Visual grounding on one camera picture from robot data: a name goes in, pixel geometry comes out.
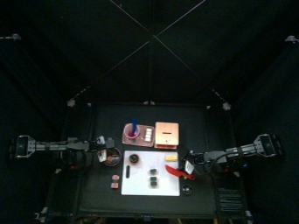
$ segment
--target red object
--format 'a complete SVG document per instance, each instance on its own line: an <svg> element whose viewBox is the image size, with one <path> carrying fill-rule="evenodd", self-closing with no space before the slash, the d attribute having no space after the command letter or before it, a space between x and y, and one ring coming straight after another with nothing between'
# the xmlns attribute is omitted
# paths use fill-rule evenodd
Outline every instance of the red object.
<svg viewBox="0 0 299 224"><path fill-rule="evenodd" d="M173 169L168 164L164 166L165 170L177 178L179 177L184 177L187 179L195 180L195 177L187 173L184 173L183 171L177 171L176 169Z"/></svg>

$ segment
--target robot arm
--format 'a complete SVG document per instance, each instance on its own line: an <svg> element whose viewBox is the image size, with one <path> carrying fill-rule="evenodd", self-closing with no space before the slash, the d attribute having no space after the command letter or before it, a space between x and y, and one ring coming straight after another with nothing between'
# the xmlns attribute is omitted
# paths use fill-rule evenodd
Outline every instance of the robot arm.
<svg viewBox="0 0 299 224"><path fill-rule="evenodd" d="M193 165L211 164L209 168L215 165L228 164L229 161L241 159L251 156L261 156L271 158L281 156L281 147L275 135L259 135L252 144L247 144L225 150L215 150L203 153L195 153L192 150L181 158L180 170L183 170L185 162L191 161Z"/></svg>
<svg viewBox="0 0 299 224"><path fill-rule="evenodd" d="M36 151L88 151L92 143L80 142L76 137L69 137L64 142L42 143L29 136L18 136L10 146L10 158L28 158Z"/></svg>

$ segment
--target small block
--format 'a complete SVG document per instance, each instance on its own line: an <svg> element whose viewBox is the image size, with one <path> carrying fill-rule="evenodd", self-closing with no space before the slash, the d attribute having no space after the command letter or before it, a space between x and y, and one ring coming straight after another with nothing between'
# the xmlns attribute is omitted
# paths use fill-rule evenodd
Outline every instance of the small block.
<svg viewBox="0 0 299 224"><path fill-rule="evenodd" d="M151 186L157 186L156 181L151 182Z"/></svg>
<svg viewBox="0 0 299 224"><path fill-rule="evenodd" d="M113 179L113 180L117 180L117 179L119 179L119 176L117 176L117 175L113 175L113 176L112 176L112 179Z"/></svg>
<svg viewBox="0 0 299 224"><path fill-rule="evenodd" d="M156 174L156 169L152 169L149 172L151 172L152 174Z"/></svg>
<svg viewBox="0 0 299 224"><path fill-rule="evenodd" d="M117 189L117 183L112 183L111 188Z"/></svg>
<svg viewBox="0 0 299 224"><path fill-rule="evenodd" d="M175 161L177 161L177 156L175 156L175 155L165 155L164 156L164 160L168 161L168 162L175 162Z"/></svg>

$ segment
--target black enclosure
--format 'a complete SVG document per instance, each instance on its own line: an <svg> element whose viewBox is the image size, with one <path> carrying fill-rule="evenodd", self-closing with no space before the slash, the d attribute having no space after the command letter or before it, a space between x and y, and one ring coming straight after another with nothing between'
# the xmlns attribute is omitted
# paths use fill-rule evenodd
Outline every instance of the black enclosure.
<svg viewBox="0 0 299 224"><path fill-rule="evenodd" d="M148 108L148 122L152 108L219 109L220 146L276 134L284 157L243 172L247 205L256 223L299 223L297 11L296 0L2 0L0 222L30 223L53 169L49 155L8 161L10 139L95 137L77 118L103 104Z"/></svg>

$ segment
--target cable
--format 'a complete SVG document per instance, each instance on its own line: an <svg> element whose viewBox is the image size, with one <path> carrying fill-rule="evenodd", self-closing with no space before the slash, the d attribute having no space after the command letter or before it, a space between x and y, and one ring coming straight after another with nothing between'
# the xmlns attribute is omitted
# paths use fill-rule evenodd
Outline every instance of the cable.
<svg viewBox="0 0 299 224"><path fill-rule="evenodd" d="M221 154L220 156L217 156L212 162L211 162L211 165L209 165L209 173L211 173L211 170L212 170L212 166L216 164L216 162L223 158L225 157L227 155L231 155L231 154L236 154L236 152L228 152L228 153L224 153Z"/></svg>

